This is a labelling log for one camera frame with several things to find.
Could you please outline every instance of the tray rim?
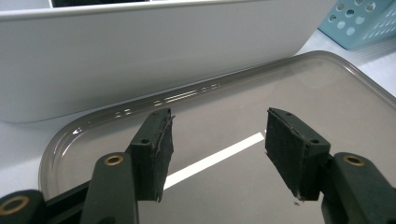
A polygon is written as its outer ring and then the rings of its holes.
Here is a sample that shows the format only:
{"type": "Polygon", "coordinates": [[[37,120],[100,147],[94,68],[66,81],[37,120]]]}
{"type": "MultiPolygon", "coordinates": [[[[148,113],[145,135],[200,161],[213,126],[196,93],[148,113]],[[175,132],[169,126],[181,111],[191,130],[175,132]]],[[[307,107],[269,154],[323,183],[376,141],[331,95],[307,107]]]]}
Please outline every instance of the tray rim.
{"type": "Polygon", "coordinates": [[[136,107],[136,110],[132,113],[133,115],[136,114],[141,114],[145,111],[149,111],[152,109],[150,105],[152,105],[152,102],[155,100],[158,100],[159,97],[161,98],[166,97],[166,96],[175,96],[178,94],[181,94],[183,92],[186,92],[186,90],[190,89],[191,87],[196,87],[197,89],[201,89],[202,87],[208,87],[211,85],[216,85],[218,80],[222,80],[222,83],[231,85],[234,83],[237,83],[235,81],[235,77],[242,77],[243,79],[237,79],[238,81],[243,81],[243,80],[249,80],[250,78],[253,78],[257,76],[255,72],[260,71],[259,76],[263,76],[264,73],[268,73],[271,71],[274,71],[276,69],[281,69],[283,66],[288,66],[293,63],[297,63],[299,61],[303,61],[309,58],[313,57],[320,57],[320,58],[327,58],[328,60],[332,61],[333,63],[338,63],[341,64],[345,67],[345,69],[353,76],[355,77],[358,81],[360,81],[365,87],[369,88],[373,93],[375,93],[379,98],[384,100],[388,105],[393,107],[393,109],[396,110],[396,97],[387,92],[384,88],[379,86],[376,82],[374,82],[371,78],[366,76],[359,68],[357,68],[355,65],[347,61],[346,59],[328,52],[324,50],[315,50],[311,52],[307,52],[305,54],[293,56],[287,59],[282,59],[282,60],[277,60],[271,63],[264,63],[260,64],[254,67],[250,67],[248,69],[243,69],[239,70],[236,72],[232,72],[230,74],[218,76],[218,77],[212,77],[209,79],[205,79],[199,82],[193,82],[188,85],[184,85],[178,88],[173,88],[168,91],[161,91],[161,92],[156,92],[153,95],[149,95],[147,97],[142,97],[134,101],[130,101],[127,103],[121,103],[117,105],[108,105],[105,108],[98,108],[96,111],[91,112],[87,115],[84,115],[78,119],[75,119],[68,124],[66,124],[60,131],[58,131],[51,140],[49,141],[46,149],[44,150],[43,156],[41,157],[40,165],[39,165],[39,171],[38,171],[38,188],[43,192],[45,199],[50,199],[53,198],[54,193],[51,193],[52,190],[50,190],[49,186],[49,181],[46,181],[45,175],[43,175],[44,172],[47,172],[52,169],[53,167],[53,159],[55,158],[56,154],[55,152],[60,148],[60,146],[64,142],[69,142],[69,141],[74,141],[77,138],[80,137],[80,135],[83,132],[80,132],[79,134],[73,134],[73,132],[81,127],[82,123],[88,124],[88,129],[83,130],[83,131],[88,131],[90,128],[95,128],[97,126],[103,125],[105,123],[109,123],[111,121],[109,120],[102,120],[103,117],[106,117],[106,115],[109,114],[114,114],[117,113],[121,110],[125,110],[131,107],[136,107]]]}

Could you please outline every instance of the brass insert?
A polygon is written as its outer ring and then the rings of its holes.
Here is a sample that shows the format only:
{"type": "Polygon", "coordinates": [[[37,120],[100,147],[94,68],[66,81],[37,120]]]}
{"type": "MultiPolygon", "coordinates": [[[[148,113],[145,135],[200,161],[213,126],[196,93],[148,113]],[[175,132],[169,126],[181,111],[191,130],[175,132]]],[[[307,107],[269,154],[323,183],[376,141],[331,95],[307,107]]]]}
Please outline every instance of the brass insert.
{"type": "Polygon", "coordinates": [[[123,161],[122,156],[111,156],[105,160],[106,165],[117,165],[123,161]]]}
{"type": "Polygon", "coordinates": [[[355,165],[355,166],[363,166],[364,165],[364,161],[362,159],[359,159],[358,157],[351,156],[351,155],[345,156],[344,161],[346,161],[347,163],[349,163],[351,165],[355,165]]]}
{"type": "Polygon", "coordinates": [[[6,200],[5,203],[0,204],[0,216],[7,216],[14,214],[20,211],[26,204],[29,203],[29,198],[23,195],[15,196],[6,200]]]}

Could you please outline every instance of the white table surface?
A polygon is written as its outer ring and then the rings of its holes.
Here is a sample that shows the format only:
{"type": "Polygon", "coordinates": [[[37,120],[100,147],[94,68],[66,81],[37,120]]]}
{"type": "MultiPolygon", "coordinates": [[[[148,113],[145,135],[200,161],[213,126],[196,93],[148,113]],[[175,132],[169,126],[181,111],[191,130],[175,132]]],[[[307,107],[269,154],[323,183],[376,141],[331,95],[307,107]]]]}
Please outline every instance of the white table surface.
{"type": "MultiPolygon", "coordinates": [[[[297,54],[312,50],[327,50],[347,59],[396,96],[396,38],[348,51],[315,31],[297,54]]],[[[0,121],[0,197],[21,189],[38,189],[41,156],[52,136],[67,123],[92,111],[34,123],[0,121]]]]}

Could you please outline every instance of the perforated basket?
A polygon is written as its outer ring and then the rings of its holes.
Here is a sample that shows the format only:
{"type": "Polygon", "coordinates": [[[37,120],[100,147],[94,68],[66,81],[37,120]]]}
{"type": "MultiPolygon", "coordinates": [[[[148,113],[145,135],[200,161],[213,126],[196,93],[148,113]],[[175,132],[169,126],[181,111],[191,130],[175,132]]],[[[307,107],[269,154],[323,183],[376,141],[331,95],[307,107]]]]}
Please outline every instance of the perforated basket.
{"type": "Polygon", "coordinates": [[[396,35],[395,0],[343,0],[319,26],[345,49],[396,35]]]}

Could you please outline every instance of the metal tray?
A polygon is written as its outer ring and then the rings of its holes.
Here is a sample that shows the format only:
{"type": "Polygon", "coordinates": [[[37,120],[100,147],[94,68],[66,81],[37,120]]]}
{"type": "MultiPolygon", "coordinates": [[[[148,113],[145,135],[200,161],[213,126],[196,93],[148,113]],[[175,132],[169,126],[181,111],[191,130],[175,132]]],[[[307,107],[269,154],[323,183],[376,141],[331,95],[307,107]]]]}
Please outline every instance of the metal tray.
{"type": "Polygon", "coordinates": [[[169,175],[221,152],[198,163],[208,166],[201,172],[167,182],[161,203],[139,203],[141,223],[323,223],[320,202],[297,201],[265,155],[266,109],[294,113],[332,144],[332,154],[372,160],[395,186],[395,102],[344,59],[311,52],[71,122],[44,153],[40,188],[51,198],[89,180],[95,161],[125,150],[148,113],[171,107],[169,175]]]}

